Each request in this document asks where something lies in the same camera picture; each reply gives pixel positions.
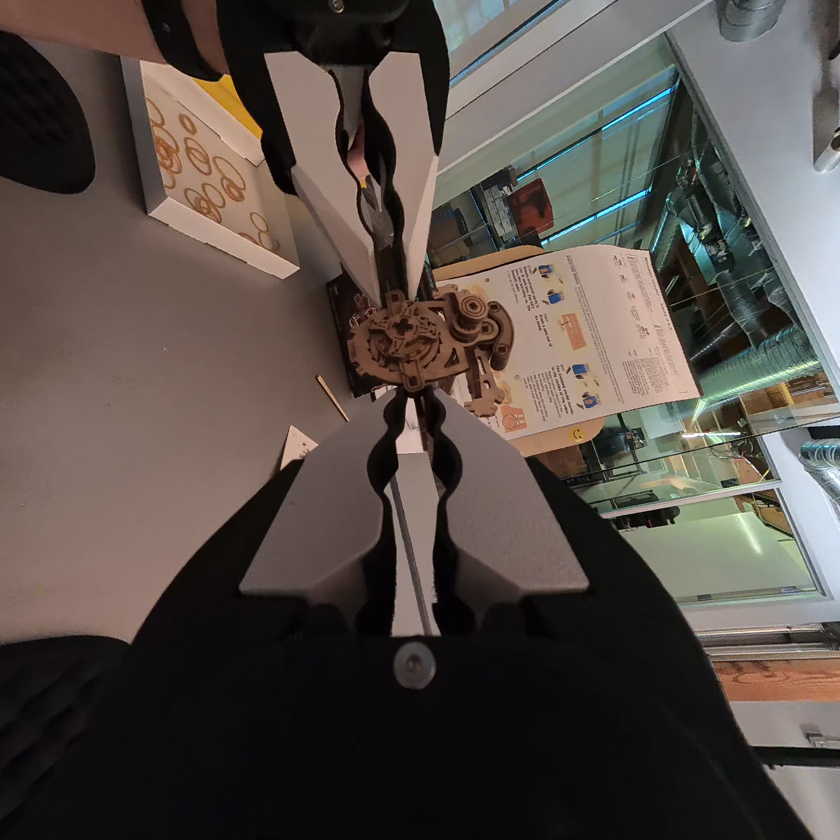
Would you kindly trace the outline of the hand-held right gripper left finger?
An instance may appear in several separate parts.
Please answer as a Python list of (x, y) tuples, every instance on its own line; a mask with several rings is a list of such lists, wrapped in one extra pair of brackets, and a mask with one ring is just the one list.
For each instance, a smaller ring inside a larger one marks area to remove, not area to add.
[(239, 590), (330, 606), (353, 630), (390, 636), (396, 536), (385, 489), (398, 469), (404, 392), (388, 392), (303, 459)]

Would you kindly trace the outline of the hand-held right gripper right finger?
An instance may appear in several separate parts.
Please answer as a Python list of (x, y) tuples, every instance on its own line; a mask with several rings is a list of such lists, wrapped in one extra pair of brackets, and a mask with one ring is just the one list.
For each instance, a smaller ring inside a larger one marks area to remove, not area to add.
[(440, 389), (429, 391), (438, 484), (434, 618), (472, 634), (498, 605), (584, 593), (589, 580), (522, 455)]

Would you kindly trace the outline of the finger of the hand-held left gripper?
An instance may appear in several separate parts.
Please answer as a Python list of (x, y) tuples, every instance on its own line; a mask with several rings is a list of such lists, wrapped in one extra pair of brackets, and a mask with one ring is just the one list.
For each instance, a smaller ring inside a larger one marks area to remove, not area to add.
[(420, 56), (388, 53), (366, 78), (366, 155), (390, 231), (376, 256), (387, 291), (413, 298), (424, 272), (438, 154)]
[(369, 299), (381, 300), (361, 188), (340, 152), (340, 84), (297, 51), (266, 53), (265, 60), (294, 157), (290, 176), (296, 192), (356, 285)]

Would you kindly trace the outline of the brown wooden mechanical model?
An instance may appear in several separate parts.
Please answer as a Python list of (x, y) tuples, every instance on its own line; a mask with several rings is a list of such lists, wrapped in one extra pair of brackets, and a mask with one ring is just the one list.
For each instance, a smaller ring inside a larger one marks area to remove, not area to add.
[(357, 372), (401, 387), (408, 397), (428, 385), (450, 394), (465, 375), (467, 412), (493, 417), (505, 397), (494, 377), (509, 363), (514, 329), (506, 309), (473, 291), (447, 285), (430, 301), (409, 301), (402, 291), (382, 293), (384, 306), (355, 328), (350, 362)]

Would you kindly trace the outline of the person's left forearm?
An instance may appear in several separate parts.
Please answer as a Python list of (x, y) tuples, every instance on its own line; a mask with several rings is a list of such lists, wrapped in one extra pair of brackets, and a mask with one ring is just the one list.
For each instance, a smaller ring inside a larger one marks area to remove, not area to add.
[[(215, 1), (153, 2), (184, 20), (203, 62), (228, 73)], [(35, 39), (163, 64), (141, 1), (2, 1), (1, 29)]]

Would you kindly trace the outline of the black model kit box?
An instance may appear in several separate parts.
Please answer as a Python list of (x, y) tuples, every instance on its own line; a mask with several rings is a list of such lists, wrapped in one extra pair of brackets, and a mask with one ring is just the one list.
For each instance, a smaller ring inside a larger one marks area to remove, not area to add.
[(374, 376), (356, 370), (350, 359), (349, 341), (354, 330), (377, 312), (377, 307), (364, 292), (357, 288), (344, 270), (331, 279), (325, 289), (352, 396), (354, 398), (369, 396), (375, 388), (382, 385), (382, 382)]

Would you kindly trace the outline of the person's left hand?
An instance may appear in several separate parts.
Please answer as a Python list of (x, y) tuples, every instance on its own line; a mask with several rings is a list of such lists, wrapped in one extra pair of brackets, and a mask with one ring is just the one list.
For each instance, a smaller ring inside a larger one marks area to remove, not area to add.
[(346, 165), (357, 183), (364, 188), (371, 172), (364, 154), (364, 123), (362, 121), (359, 122), (346, 156)]

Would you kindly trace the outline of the illustrated assembly leaflet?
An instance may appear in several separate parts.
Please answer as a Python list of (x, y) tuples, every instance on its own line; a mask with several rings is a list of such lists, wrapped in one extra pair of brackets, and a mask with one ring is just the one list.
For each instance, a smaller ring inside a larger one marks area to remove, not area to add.
[(289, 463), (306, 458), (318, 446), (310, 436), (304, 434), (297, 427), (290, 425), (287, 436), (280, 451), (277, 471), (282, 471)]

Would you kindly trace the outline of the white box of wooden rings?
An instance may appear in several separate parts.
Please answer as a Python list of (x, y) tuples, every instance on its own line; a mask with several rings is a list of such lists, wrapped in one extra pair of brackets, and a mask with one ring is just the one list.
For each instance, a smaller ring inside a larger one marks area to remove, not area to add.
[(260, 140), (179, 70), (122, 57), (146, 213), (278, 279), (299, 268)]

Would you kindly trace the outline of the thin wooden stick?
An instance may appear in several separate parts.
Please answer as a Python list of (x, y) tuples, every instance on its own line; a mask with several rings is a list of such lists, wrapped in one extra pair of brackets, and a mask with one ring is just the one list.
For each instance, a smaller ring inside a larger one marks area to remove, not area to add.
[(329, 388), (327, 382), (323, 379), (323, 377), (320, 374), (316, 375), (316, 382), (317, 382), (318, 386), (321, 388), (321, 390), (323, 391), (324, 395), (328, 398), (330, 403), (333, 405), (333, 407), (341, 415), (342, 419), (346, 423), (348, 423), (350, 421), (350, 418), (349, 418), (348, 414), (344, 411), (343, 406), (341, 405), (341, 403), (339, 402), (337, 397), (333, 394), (333, 392)]

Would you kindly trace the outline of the red storage crate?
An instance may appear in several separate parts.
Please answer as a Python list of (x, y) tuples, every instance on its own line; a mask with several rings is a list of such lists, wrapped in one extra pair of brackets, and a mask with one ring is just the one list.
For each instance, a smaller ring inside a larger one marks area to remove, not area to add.
[(508, 204), (523, 245), (540, 245), (541, 238), (554, 226), (553, 207), (543, 179), (537, 177), (520, 185)]

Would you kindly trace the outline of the printed instruction sheet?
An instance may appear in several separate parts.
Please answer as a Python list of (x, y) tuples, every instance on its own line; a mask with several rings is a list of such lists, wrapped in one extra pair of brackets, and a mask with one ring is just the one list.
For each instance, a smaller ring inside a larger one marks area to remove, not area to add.
[(502, 390), (485, 423), (524, 450), (538, 434), (700, 396), (646, 250), (585, 245), (455, 266), (438, 289), (497, 301), (514, 342)]

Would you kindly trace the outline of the black textured pad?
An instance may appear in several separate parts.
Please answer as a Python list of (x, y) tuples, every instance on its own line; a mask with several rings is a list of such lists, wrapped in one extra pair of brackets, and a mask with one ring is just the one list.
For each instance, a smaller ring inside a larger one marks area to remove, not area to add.
[(17, 35), (1, 34), (1, 176), (79, 194), (96, 174), (88, 121), (58, 70)]

